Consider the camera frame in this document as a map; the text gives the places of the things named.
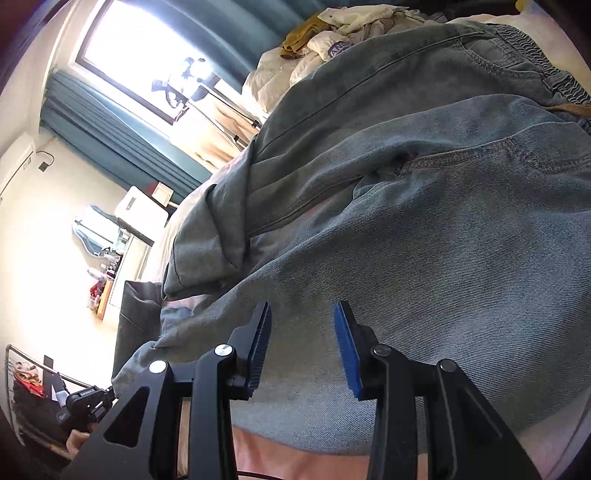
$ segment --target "black cable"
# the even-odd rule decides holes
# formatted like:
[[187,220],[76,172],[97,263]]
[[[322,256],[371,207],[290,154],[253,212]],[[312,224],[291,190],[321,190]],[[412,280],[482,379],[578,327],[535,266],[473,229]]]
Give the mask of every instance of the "black cable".
[[[263,475],[262,473],[251,473],[251,472],[236,472],[238,476],[251,476],[253,478],[261,478],[262,480],[282,480],[281,478],[277,478],[276,476],[271,475]],[[178,478],[178,480],[187,480],[189,478],[188,475],[183,475]]]
[[51,167],[56,160],[53,155],[51,155],[49,152],[46,152],[45,150],[37,150],[37,153],[44,153],[45,155],[49,155],[51,157],[51,163],[47,165],[48,167]]

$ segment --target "white wall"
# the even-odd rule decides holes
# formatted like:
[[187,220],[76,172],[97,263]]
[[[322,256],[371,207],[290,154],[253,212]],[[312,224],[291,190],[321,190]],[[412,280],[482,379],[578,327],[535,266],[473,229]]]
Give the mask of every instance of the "white wall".
[[[23,132],[36,138],[47,74],[75,1],[63,7],[25,52],[0,95],[0,156]],[[0,178],[12,166],[0,164]]]
[[[23,132],[37,148],[51,137],[39,132],[47,76],[75,57],[81,36],[103,0],[72,0],[39,33],[0,95],[0,156]],[[87,205],[113,212],[125,191],[53,141],[56,157],[42,173],[39,155],[19,172],[0,205],[0,346],[8,343],[87,383],[110,384],[116,332],[87,308],[98,266],[72,234],[72,222]],[[14,168],[0,164],[0,178]],[[6,411],[4,375],[0,405]]]
[[[0,206],[0,345],[43,360],[86,383],[110,385],[116,332],[87,308],[96,259],[72,234],[87,205],[113,212],[124,189],[59,141],[45,172],[37,159],[10,184]],[[4,376],[0,380],[4,399]]]

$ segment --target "wall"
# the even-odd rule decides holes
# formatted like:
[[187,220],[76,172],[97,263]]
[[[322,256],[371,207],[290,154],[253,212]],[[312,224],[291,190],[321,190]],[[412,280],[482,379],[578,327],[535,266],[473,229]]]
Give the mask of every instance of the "wall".
[[[113,212],[125,191],[61,142],[46,150],[55,163],[41,172],[50,159],[39,154],[0,207],[0,345],[49,355],[55,369],[107,387],[116,332],[86,307],[94,284],[86,270],[96,259],[72,234],[72,221],[87,205]],[[4,376],[0,384],[4,397]]]
[[19,29],[27,22],[43,0],[0,0],[0,52],[12,42]]
[[[0,155],[27,131],[36,138],[47,74],[76,2],[70,2],[43,28],[23,55],[0,95]],[[0,178],[12,166],[0,165]]]

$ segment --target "denim jeans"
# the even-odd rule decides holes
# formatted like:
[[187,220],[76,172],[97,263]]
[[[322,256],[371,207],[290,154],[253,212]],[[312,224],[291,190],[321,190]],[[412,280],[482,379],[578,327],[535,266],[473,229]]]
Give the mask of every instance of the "denim jeans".
[[227,340],[257,300],[273,330],[235,425],[367,453],[336,300],[412,359],[453,358],[518,432],[591,381],[588,95],[524,34],[435,25],[362,42],[295,85],[173,246],[167,298],[203,294],[114,379]]

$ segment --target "bed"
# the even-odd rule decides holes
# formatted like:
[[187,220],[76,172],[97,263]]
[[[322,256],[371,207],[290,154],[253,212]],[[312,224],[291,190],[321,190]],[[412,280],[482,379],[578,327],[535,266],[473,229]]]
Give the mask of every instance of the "bed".
[[[519,16],[513,17],[477,15],[469,20],[477,20],[490,24],[513,25],[514,27],[517,27],[536,41],[554,66],[559,69],[568,70],[587,91],[591,89],[591,72],[584,62],[582,55],[577,51],[560,27],[553,22],[550,17],[544,15],[543,12],[528,10]],[[456,19],[453,22],[462,23],[463,21],[464,19]],[[176,213],[171,217],[163,238],[154,245],[154,248],[150,253],[146,269],[144,270],[144,275],[141,279],[146,283],[128,284],[128,287],[126,287],[127,300],[124,300],[124,304],[127,305],[129,310],[138,308],[138,305],[140,308],[145,309],[142,310],[142,312],[144,313],[143,318],[146,321],[146,326],[142,328],[142,335],[138,335],[137,332],[132,335],[128,329],[129,325],[127,322],[120,323],[117,347],[118,353],[116,353],[115,367],[113,369],[114,375],[119,372],[122,362],[134,354],[134,347],[137,348],[137,346],[143,344],[145,341],[153,340],[159,335],[161,316],[166,316],[168,319],[173,319],[177,315],[183,317],[186,312],[198,309],[201,302],[208,301],[208,295],[205,294],[188,296],[179,300],[164,300],[161,295],[160,284],[163,282],[163,279],[165,279],[167,273],[167,266],[170,260],[174,239],[185,223],[185,220],[190,216],[191,211],[195,205],[197,205],[199,200],[210,190],[211,186],[217,184],[225,175],[233,172],[235,168],[241,168],[242,161],[242,156],[234,159],[220,172],[215,174],[208,182],[200,186],[184,200]],[[146,299],[152,300],[152,302],[147,303],[145,301]],[[127,313],[125,313],[124,308],[122,308],[122,320],[127,319],[125,318],[126,315]],[[129,345],[127,342],[131,337],[133,337],[136,342],[135,346]],[[126,343],[125,352],[122,346],[123,343]],[[568,423],[569,421],[576,424],[581,419],[582,414],[579,413],[584,410],[582,405],[585,404],[588,398],[589,391],[587,390],[582,392],[581,396],[573,401],[572,405],[574,407],[572,407],[571,410],[566,410],[571,413],[575,411],[575,413],[569,417],[570,420],[565,420],[565,417],[559,417],[557,420],[556,417],[553,417],[553,420],[545,422],[543,427],[532,427],[531,429],[526,430],[524,433],[524,442],[530,442],[530,445],[539,445],[540,439],[547,435],[548,429],[556,430],[557,424],[561,423],[564,426],[565,422]],[[589,426],[589,418],[585,418],[583,423]],[[558,440],[560,446],[556,447],[561,449],[561,457],[558,459],[553,458],[554,463],[546,466],[549,472],[554,469],[554,466],[557,465],[559,461],[564,462],[565,459],[572,459],[574,457],[573,452],[576,453],[578,451],[577,447],[580,447],[582,442],[586,440],[586,436],[583,438],[580,436],[581,431],[577,430],[579,434],[579,443],[574,445],[570,442],[574,435],[573,431],[575,430],[577,430],[577,427],[571,425],[567,430],[562,431],[564,436]],[[538,460],[543,463],[544,457],[547,459],[547,451],[544,451],[544,453],[538,453],[538,456],[540,457]]]

